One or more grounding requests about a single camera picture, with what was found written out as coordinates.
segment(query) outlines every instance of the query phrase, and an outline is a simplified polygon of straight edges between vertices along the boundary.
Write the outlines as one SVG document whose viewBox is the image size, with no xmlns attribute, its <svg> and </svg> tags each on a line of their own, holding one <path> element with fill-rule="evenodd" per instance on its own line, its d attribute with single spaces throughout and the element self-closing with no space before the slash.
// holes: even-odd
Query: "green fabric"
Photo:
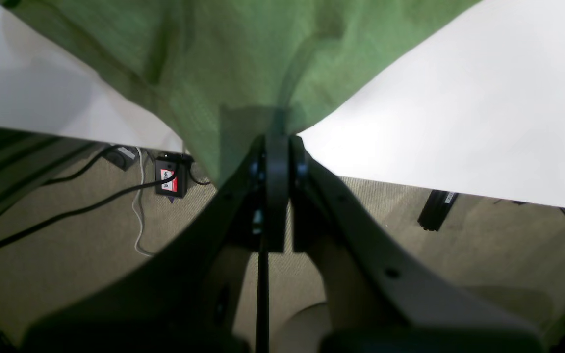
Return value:
<svg viewBox="0 0 565 353">
<path fill-rule="evenodd" d="M 11 0 L 7 7 L 156 114 L 223 181 L 267 129 L 273 108 L 289 109 L 287 132 L 306 129 L 476 2 Z"/>
</svg>

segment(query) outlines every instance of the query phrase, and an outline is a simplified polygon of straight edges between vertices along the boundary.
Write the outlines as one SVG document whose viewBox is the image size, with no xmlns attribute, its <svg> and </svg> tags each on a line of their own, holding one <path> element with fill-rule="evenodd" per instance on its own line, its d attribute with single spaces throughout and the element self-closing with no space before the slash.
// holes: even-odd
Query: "white table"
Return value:
<svg viewBox="0 0 565 353">
<path fill-rule="evenodd" d="M 565 0 L 485 0 L 301 134 L 337 175 L 565 207 Z"/>
<path fill-rule="evenodd" d="M 0 7 L 0 127 L 181 151 L 159 118 Z"/>
<path fill-rule="evenodd" d="M 182 145 L 2 8 L 0 127 Z M 301 136 L 337 175 L 565 206 L 565 1 L 483 1 Z"/>
</svg>

